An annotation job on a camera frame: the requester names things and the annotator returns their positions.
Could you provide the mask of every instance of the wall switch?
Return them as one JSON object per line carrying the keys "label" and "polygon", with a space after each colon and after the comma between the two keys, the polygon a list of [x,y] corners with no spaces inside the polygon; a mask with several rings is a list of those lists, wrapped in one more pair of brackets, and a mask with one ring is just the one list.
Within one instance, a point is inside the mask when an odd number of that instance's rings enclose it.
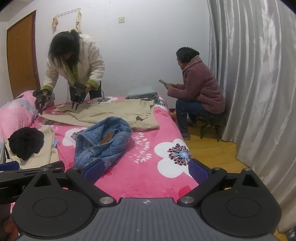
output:
{"label": "wall switch", "polygon": [[125,22],[125,17],[118,18],[118,23],[124,23],[124,22]]}

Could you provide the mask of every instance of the woman in pink jacket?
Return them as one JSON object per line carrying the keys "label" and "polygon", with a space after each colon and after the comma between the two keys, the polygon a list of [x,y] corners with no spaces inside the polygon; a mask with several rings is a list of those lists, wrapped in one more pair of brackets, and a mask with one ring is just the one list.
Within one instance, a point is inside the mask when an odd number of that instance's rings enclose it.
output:
{"label": "woman in pink jacket", "polygon": [[211,70],[202,62],[199,52],[183,47],[177,51],[184,84],[168,84],[168,96],[177,98],[176,112],[179,130],[189,140],[187,114],[192,123],[199,116],[211,116],[225,111],[225,99]]}

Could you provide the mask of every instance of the stool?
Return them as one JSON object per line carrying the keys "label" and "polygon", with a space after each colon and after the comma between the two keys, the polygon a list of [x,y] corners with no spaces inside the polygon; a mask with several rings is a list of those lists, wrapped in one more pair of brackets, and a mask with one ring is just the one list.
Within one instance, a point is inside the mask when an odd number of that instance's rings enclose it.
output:
{"label": "stool", "polygon": [[215,129],[217,141],[221,140],[221,120],[225,117],[225,112],[221,114],[215,114],[211,116],[201,116],[199,120],[204,123],[200,127],[200,138],[202,139],[204,134],[204,129],[209,126],[212,129]]}

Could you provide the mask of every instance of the wooden door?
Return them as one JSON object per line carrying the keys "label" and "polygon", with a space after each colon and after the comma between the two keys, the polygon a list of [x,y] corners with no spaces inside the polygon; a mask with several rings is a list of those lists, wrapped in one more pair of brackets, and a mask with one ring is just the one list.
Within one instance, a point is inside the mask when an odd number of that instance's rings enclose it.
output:
{"label": "wooden door", "polygon": [[35,50],[36,11],[7,30],[7,64],[13,98],[40,89]]}

